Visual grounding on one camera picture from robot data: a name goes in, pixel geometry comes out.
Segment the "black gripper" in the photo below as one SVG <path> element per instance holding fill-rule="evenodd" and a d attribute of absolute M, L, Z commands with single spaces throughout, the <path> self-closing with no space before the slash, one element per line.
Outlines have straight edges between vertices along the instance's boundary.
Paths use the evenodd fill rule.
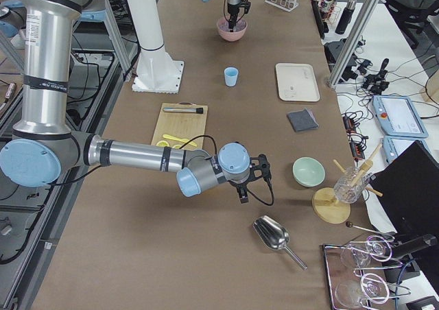
<path fill-rule="evenodd" d="M 244 9 L 244 14 L 247 14 L 250 10 L 249 0 L 226 0 L 227 2 L 227 12 L 228 18 L 228 31 L 234 32 L 235 25 L 238 21 L 238 15 L 241 8 Z"/>
<path fill-rule="evenodd" d="M 260 154 L 257 157 L 250 158 L 250 172 L 249 176 L 243 182 L 237 183 L 229 180 L 228 182 L 237 189 L 239 201 L 242 204 L 248 203 L 248 184 L 263 179 L 269 190 L 272 190 L 272 174 L 270 171 L 270 163 L 265 154 Z"/>

